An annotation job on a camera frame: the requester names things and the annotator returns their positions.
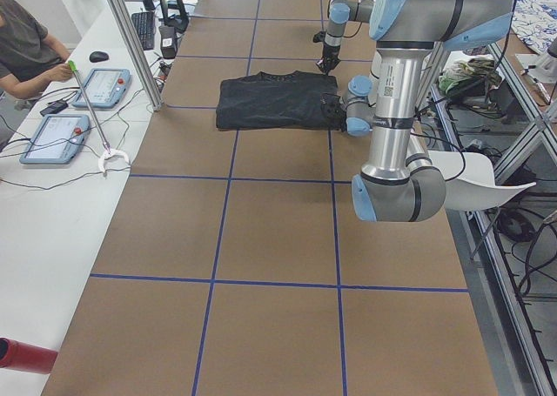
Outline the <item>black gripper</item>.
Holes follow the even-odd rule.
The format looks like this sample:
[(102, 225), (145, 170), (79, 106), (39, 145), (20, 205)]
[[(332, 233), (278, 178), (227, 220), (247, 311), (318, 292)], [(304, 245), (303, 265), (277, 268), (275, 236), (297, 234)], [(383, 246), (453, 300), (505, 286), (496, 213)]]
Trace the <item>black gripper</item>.
[(334, 37), (327, 31), (322, 30), (313, 36), (312, 41), (314, 43), (322, 43), (321, 59), (316, 63), (316, 65), (321, 73), (328, 75), (340, 62), (339, 52), (341, 37)]
[(344, 110), (340, 105), (340, 97), (332, 93), (322, 93), (320, 109), (327, 124), (343, 124)]

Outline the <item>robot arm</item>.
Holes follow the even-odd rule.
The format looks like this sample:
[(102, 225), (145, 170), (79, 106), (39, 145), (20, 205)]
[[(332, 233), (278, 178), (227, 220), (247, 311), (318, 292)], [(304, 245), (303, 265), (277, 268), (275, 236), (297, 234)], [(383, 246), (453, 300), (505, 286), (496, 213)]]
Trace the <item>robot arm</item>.
[(319, 69), (338, 65), (350, 21), (368, 23), (380, 62), (375, 79), (355, 77), (345, 96), (347, 129), (371, 136), (352, 178), (358, 218), (415, 222), (440, 210), (445, 179), (413, 135), (423, 61), (435, 44), (455, 51), (499, 41), (512, 15), (513, 0), (331, 0)]
[(321, 58), (316, 65), (328, 75), (340, 63), (339, 53), (348, 22), (368, 23), (376, 0), (330, 0), (328, 23), (324, 30), (313, 36), (314, 43), (321, 43)]

